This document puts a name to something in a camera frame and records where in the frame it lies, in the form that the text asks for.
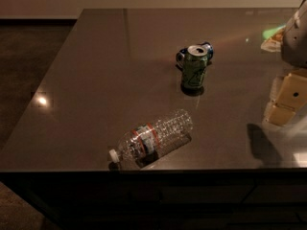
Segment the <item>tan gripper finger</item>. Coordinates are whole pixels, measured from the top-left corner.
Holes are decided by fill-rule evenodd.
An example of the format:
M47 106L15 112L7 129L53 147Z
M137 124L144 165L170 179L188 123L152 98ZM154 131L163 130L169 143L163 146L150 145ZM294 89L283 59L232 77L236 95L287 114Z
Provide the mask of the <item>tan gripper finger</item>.
M307 104L307 72L290 72L272 82L265 120L278 127L288 124Z

